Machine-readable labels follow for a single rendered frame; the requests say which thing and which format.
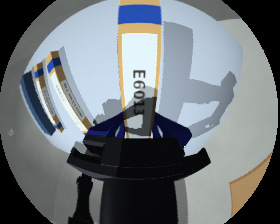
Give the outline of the tan rectangular box with blue bands and white label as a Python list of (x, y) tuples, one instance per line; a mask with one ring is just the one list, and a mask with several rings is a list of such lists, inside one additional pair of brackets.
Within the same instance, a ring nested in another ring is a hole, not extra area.
[(42, 103), (44, 105), (44, 108), (52, 121), (54, 127), (57, 129), (58, 132), (63, 132), (64, 128), (59, 121), (55, 110), (52, 106), (46, 83), (45, 83), (45, 78), (44, 78), (44, 72), (43, 72), (43, 62), (40, 62), (34, 66), (34, 73), (35, 73), (35, 79), (38, 87), (38, 91), (42, 100)]

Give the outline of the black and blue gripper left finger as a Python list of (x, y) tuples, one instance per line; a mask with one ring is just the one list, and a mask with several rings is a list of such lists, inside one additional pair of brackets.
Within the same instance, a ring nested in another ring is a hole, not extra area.
[(116, 137), (125, 138), (126, 130), (125, 130), (123, 111), (118, 115), (89, 128), (86, 134), (115, 137), (118, 128), (119, 128), (119, 132)]

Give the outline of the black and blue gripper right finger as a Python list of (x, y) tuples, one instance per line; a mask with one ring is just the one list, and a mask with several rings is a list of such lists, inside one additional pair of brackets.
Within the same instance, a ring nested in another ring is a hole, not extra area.
[(155, 112), (152, 128), (153, 138), (161, 138), (158, 127), (162, 131), (163, 137), (176, 137), (181, 149), (184, 149), (192, 137), (192, 133), (189, 128)]

